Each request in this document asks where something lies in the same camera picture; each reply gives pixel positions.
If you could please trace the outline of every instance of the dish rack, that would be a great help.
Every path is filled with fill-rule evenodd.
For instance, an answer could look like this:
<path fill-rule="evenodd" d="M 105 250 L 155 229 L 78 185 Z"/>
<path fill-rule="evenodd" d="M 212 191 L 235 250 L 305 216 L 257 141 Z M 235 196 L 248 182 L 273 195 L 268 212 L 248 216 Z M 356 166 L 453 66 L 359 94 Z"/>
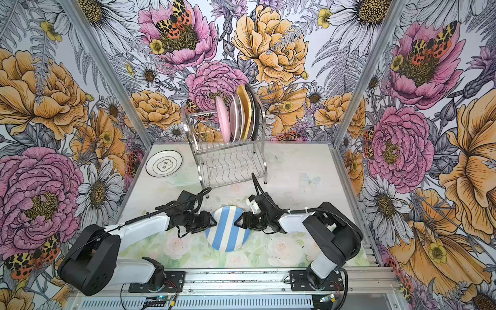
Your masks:
<path fill-rule="evenodd" d="M 267 184 L 267 162 L 264 157 L 265 112 L 258 96 L 247 85 L 255 105 L 259 107 L 258 128 L 256 136 L 249 141 L 225 143 L 220 129 L 204 126 L 197 132 L 198 124 L 203 124 L 202 116 L 212 118 L 216 110 L 198 113 L 186 112 L 183 107 L 183 120 L 191 152 L 198 167 L 198 177 L 202 188 L 221 187 L 251 180 L 254 173 L 257 178 L 264 178 Z"/>

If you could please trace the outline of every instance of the mounting plate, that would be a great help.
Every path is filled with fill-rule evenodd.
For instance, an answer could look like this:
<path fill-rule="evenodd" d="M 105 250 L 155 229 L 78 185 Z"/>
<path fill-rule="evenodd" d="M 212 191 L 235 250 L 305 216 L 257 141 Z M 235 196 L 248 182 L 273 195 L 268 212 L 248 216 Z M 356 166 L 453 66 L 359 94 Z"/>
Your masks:
<path fill-rule="evenodd" d="M 178 293 L 183 291 L 183 285 L 185 282 L 185 272 L 184 271 L 164 271 L 164 277 L 166 280 L 174 283 L 178 288 Z M 131 283 L 129 285 L 130 293 L 151 293 L 148 289 L 148 285 L 146 283 Z M 162 289 L 153 293 L 175 293 L 176 288 L 169 283 L 164 283 Z"/>
<path fill-rule="evenodd" d="M 344 290 L 343 280 L 339 281 L 340 274 L 331 272 L 327 277 L 327 280 L 322 285 L 322 291 L 342 291 Z M 290 270 L 289 280 L 291 282 L 291 291 L 302 292 L 302 291 L 315 291 L 307 280 L 306 270 Z"/>

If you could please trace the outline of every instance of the table surface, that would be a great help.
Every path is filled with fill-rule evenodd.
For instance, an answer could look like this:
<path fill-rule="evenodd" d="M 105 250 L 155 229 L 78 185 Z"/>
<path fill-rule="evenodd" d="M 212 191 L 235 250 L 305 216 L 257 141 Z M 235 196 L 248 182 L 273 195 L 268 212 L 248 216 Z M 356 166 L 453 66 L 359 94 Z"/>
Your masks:
<path fill-rule="evenodd" d="M 149 157 L 163 150 L 176 150 L 183 157 L 179 170 L 172 176 L 156 178 L 142 169 L 119 222 L 151 212 L 158 205 L 176 200 L 182 190 L 201 191 L 193 155 L 187 144 L 156 144 Z M 318 207 L 329 201 L 353 220 L 336 167 L 327 144 L 265 145 L 268 183 L 260 179 L 279 207 L 293 210 Z M 204 199 L 201 210 L 214 212 L 226 205 L 249 211 L 245 200 L 255 189 L 251 181 L 214 188 Z M 306 267 L 320 249 L 308 234 L 273 234 L 252 231 L 247 242 L 233 252 L 213 249 L 205 233 L 177 237 L 177 229 L 149 236 L 126 249 L 121 257 L 151 257 L 165 268 L 266 268 Z M 369 266 L 363 249 L 347 266 Z"/>

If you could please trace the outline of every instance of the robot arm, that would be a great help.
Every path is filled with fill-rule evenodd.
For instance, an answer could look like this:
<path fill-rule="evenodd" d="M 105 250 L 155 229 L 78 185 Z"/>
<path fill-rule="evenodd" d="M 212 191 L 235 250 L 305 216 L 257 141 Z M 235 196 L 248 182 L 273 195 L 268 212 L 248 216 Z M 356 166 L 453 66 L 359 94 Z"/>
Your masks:
<path fill-rule="evenodd" d="M 329 202 L 308 210 L 280 209 L 253 176 L 257 196 L 249 197 L 251 212 L 235 222 L 241 228 L 279 233 L 309 233 L 322 253 L 308 266 L 309 284 L 318 290 L 332 271 L 338 271 L 360 251 L 360 229 Z"/>
<path fill-rule="evenodd" d="M 183 191 L 177 201 L 157 207 L 151 214 L 104 228 L 95 224 L 86 227 L 62 261 L 60 277 L 87 296 L 124 283 L 147 283 L 150 291 L 160 289 L 165 281 L 163 265 L 149 257 L 124 259 L 118 255 L 141 239 L 177 226 L 186 227 L 186 233 L 216 226 L 209 212 L 196 214 L 201 197 L 208 192 L 209 187 L 198 195 Z"/>

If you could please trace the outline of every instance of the yellow plate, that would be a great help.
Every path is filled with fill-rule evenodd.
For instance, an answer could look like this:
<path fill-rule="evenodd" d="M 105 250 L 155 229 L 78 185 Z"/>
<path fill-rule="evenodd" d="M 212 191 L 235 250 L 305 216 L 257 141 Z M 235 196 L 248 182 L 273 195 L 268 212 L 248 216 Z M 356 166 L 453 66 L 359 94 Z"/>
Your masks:
<path fill-rule="evenodd" d="M 241 106 L 245 112 L 245 129 L 241 135 L 241 141 L 245 141 L 248 137 L 249 125 L 251 123 L 251 102 L 244 85 L 238 86 L 236 93 L 240 98 Z"/>

